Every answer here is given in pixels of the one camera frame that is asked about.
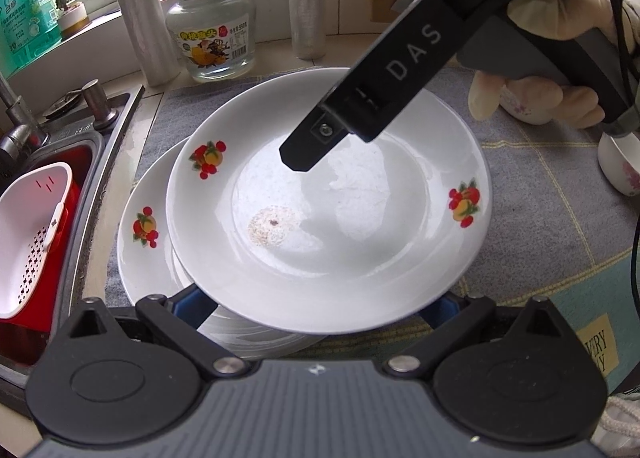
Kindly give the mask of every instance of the barcode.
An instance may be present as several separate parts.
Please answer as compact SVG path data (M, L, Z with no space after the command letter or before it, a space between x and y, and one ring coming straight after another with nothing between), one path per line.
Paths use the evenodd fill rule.
M246 54L246 45L241 46L237 50L233 50L231 52L231 59L238 59L238 57L243 56L244 54Z

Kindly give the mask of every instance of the gloved hand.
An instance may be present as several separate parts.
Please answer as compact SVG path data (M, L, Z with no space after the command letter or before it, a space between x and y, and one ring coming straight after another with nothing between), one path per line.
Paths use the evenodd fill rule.
M623 9L626 45L633 54L640 44L640 0L625 0ZM520 28L545 38L572 39L597 27L617 44L609 0L513 0L508 5L508 16ZM477 120L489 118L498 104L505 109L520 104L529 110L544 110L575 128L588 128L604 118L593 89L561 88L549 79L535 76L511 81L478 71L469 90L468 104Z

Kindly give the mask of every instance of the faucet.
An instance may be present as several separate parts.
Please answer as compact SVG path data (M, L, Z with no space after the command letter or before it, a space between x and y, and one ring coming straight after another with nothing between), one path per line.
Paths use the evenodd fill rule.
M0 138L0 170L12 171L20 154L33 152L49 140L49 134L39 126L22 96L17 96L0 73L0 100L14 128Z

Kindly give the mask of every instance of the bottle label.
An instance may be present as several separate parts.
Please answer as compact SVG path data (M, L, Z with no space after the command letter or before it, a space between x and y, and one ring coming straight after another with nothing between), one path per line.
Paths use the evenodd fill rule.
M249 47L249 15L199 30L175 35L182 54L199 68L224 66L246 55Z
M47 30L38 0L0 0L0 24L11 52Z

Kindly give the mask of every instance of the white colander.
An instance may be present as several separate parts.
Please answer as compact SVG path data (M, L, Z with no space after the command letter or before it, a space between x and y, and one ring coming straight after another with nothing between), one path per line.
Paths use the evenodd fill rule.
M0 196L0 319L16 316L33 295L72 183L69 165L56 162L21 176Z

